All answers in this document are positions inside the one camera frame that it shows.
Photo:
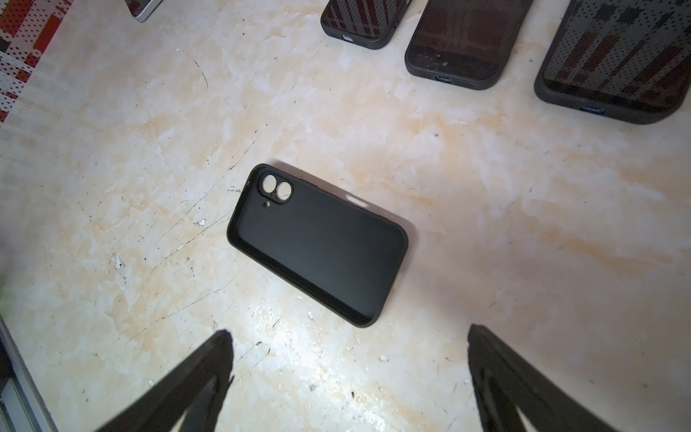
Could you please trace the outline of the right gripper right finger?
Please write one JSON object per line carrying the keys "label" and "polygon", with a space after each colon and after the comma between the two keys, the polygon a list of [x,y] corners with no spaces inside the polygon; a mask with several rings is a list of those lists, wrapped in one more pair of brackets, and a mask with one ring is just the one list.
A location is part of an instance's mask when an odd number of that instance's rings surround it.
{"label": "right gripper right finger", "polygon": [[468,333],[468,365],[484,431],[611,431],[487,327]]}

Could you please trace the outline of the black smartphone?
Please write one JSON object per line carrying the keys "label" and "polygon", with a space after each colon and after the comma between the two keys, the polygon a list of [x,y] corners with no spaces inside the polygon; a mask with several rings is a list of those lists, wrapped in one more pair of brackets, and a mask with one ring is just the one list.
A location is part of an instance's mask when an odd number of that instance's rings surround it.
{"label": "black smartphone", "polygon": [[379,50],[389,43],[409,5],[408,0],[329,0],[320,24],[330,37]]}
{"label": "black smartphone", "polygon": [[408,73],[472,90],[494,86],[531,0],[430,0],[406,49]]}
{"label": "black smartphone", "polygon": [[145,23],[163,0],[125,0],[132,17],[139,23]]}
{"label": "black smartphone", "polygon": [[534,81],[543,101],[652,124],[690,88],[690,3],[572,1]]}

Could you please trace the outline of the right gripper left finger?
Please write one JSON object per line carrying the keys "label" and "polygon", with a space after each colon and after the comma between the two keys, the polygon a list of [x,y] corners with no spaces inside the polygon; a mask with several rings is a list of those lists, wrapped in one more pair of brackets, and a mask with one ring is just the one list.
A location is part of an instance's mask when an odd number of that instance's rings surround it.
{"label": "right gripper left finger", "polygon": [[232,384],[232,334],[215,332],[102,431],[214,431]]}

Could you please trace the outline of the black phone case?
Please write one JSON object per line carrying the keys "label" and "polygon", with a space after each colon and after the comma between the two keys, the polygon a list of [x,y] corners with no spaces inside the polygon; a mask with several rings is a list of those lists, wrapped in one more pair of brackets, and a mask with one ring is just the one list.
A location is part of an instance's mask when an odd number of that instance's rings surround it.
{"label": "black phone case", "polygon": [[268,164],[248,175],[227,239],[360,328],[380,317],[408,251],[395,221]]}

